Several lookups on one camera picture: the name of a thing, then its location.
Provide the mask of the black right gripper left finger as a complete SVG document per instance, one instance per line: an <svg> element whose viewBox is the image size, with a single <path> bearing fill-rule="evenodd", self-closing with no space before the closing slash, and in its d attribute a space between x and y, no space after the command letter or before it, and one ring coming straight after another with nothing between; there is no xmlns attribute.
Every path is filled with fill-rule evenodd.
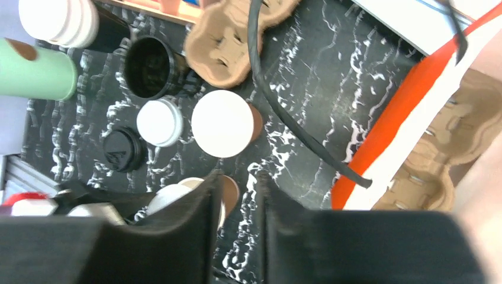
<svg viewBox="0 0 502 284"><path fill-rule="evenodd" d="M2 283L210 283L223 194L212 171L136 226L94 217L2 217Z"/></svg>

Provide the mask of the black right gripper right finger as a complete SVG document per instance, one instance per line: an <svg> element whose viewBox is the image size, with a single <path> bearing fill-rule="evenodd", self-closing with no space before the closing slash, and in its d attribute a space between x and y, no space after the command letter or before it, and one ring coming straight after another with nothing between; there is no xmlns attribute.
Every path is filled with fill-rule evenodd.
<svg viewBox="0 0 502 284"><path fill-rule="evenodd" d="M485 283L459 224L437 211L309 209L257 173L265 283Z"/></svg>

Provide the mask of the brown pulp cup carrier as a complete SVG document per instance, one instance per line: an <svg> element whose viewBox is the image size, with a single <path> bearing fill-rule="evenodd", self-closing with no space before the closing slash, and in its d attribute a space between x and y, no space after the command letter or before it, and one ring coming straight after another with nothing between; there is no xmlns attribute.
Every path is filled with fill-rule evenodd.
<svg viewBox="0 0 502 284"><path fill-rule="evenodd" d="M216 88L233 88L250 72L250 5L250 1L220 1L208 6L185 39L189 67Z"/></svg>
<svg viewBox="0 0 502 284"><path fill-rule="evenodd" d="M451 168L475 161L500 131L501 81L468 69L373 209L450 211Z"/></svg>

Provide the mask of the orange paper bag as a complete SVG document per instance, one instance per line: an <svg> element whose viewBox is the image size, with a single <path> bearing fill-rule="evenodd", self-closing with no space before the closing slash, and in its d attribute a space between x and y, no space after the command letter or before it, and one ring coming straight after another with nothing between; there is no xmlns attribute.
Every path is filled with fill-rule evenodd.
<svg viewBox="0 0 502 284"><path fill-rule="evenodd" d="M458 90L461 79L481 50L501 30L501 5L496 5L466 28L468 47L448 41L414 66L388 108L350 162L350 167L372 185L363 188L346 177L332 188L334 211L433 211L374 210L394 175L413 150L435 116ZM452 217L477 257L488 283L501 282L501 168L487 168L478 181L482 191ZM449 215L449 211L437 211Z"/></svg>

